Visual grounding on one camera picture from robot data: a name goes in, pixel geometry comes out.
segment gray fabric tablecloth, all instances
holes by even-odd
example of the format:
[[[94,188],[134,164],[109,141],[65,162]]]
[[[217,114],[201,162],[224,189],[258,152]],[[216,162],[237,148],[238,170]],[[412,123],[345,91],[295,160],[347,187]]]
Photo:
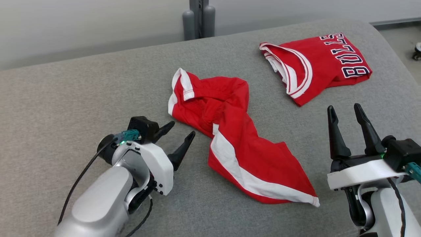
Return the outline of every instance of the gray fabric tablecloth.
[[[373,70],[355,86],[329,88],[299,108],[258,49],[260,42],[343,32]],[[102,137],[123,131],[132,116],[164,124],[171,79],[183,68],[199,78],[239,77],[250,87],[248,113],[257,131],[285,141],[313,184],[321,206],[264,205],[207,166],[210,138],[198,133],[167,196],[154,194],[151,216],[134,236],[355,236],[345,193],[330,191],[326,108],[333,105],[353,154],[364,141],[353,104],[360,103],[380,137],[421,143],[418,87],[369,24],[326,20],[139,48],[0,72],[0,236],[51,236],[76,177]],[[176,123],[158,145],[176,148],[192,130]],[[94,162],[76,198],[109,165]],[[421,186],[399,189],[421,220]],[[144,216],[148,204],[127,227]]]

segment folded red jersey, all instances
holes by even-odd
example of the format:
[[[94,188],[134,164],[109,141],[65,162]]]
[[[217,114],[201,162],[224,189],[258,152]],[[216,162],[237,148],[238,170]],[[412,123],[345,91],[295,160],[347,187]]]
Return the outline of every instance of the folded red jersey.
[[[247,114],[248,84],[240,78],[199,80],[178,69],[168,113],[212,138],[208,165],[250,197],[263,203],[319,199],[285,143],[257,135]]]
[[[287,94],[302,106],[325,88],[355,85],[367,80],[371,69],[361,52],[335,33],[281,45],[261,43],[260,50],[286,84]]]

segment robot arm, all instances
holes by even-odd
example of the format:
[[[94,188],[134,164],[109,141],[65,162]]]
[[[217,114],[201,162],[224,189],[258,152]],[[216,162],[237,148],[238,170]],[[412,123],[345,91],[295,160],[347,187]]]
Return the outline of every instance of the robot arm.
[[[76,200],[71,214],[59,223],[54,236],[120,236],[130,215],[148,196],[151,198],[153,191],[168,195],[173,188],[174,171],[195,137],[195,132],[191,132],[167,156],[154,143],[173,126],[174,122],[170,122],[159,128],[145,117],[133,117],[128,131],[106,136],[99,144],[98,154],[112,167]]]
[[[410,180],[405,175],[416,177],[416,172],[408,171],[408,167],[419,168],[421,147],[411,139],[396,141],[392,136],[381,141],[361,106],[355,104],[354,110],[366,144],[365,154],[358,156],[351,156],[339,131],[335,110],[328,107],[333,160],[328,174],[330,189],[345,191],[351,219],[360,228],[359,236],[420,236],[421,227],[396,185]]]

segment clothing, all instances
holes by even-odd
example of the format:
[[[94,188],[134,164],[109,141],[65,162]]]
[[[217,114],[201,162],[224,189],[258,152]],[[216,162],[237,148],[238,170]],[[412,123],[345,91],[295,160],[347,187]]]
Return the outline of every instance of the clothing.
[[[227,77],[199,80],[179,68],[172,88],[168,113],[212,138],[208,165],[213,170],[263,203],[320,205],[286,144],[274,144],[258,136],[247,114],[246,81]]]
[[[286,92],[302,106],[325,88],[355,85],[372,71],[343,33],[284,43],[261,43],[260,50],[282,77]]]

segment black cable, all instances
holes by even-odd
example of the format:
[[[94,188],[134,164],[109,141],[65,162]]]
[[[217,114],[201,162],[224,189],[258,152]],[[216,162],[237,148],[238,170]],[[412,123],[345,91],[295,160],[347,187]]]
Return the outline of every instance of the black cable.
[[[387,178],[387,180],[389,181],[389,184],[392,186],[393,190],[395,191],[396,197],[399,200],[399,207],[400,207],[400,211],[401,211],[401,220],[402,220],[402,226],[400,228],[400,236],[404,237],[405,236],[405,228],[406,228],[406,221],[405,221],[405,209],[403,207],[403,201],[402,201],[402,197],[400,196],[399,190],[396,187],[396,184],[392,181],[392,179]]]
[[[146,216],[139,223],[139,225],[137,225],[136,228],[134,228],[128,235],[126,235],[126,237],[132,236],[143,225],[143,223],[145,223],[146,219],[149,217],[149,214],[151,214],[153,202],[152,202],[152,198],[151,197],[149,197],[149,198],[151,199],[151,204],[149,205],[148,213],[146,213]]]
[[[112,139],[110,142],[108,142],[107,144],[105,144],[103,147],[101,147],[101,149],[98,150],[98,152],[92,157],[91,161],[89,161],[88,165],[86,165],[86,167],[83,169],[82,173],[80,173],[79,177],[76,179],[75,183],[73,184],[72,188],[69,191],[69,194],[67,195],[66,201],[64,202],[63,205],[63,209],[61,210],[61,214],[60,214],[60,218],[59,218],[59,222],[57,223],[57,225],[60,224],[60,222],[63,220],[63,216],[64,216],[64,212],[66,211],[66,207],[67,204],[69,203],[70,197],[74,191],[74,189],[76,188],[76,185],[79,183],[80,179],[83,177],[83,175],[86,173],[86,171],[88,170],[88,168],[92,165],[92,163],[95,161],[95,159],[98,157],[98,155],[109,145],[111,145],[111,143],[117,141],[117,137],[115,137],[114,139]]]

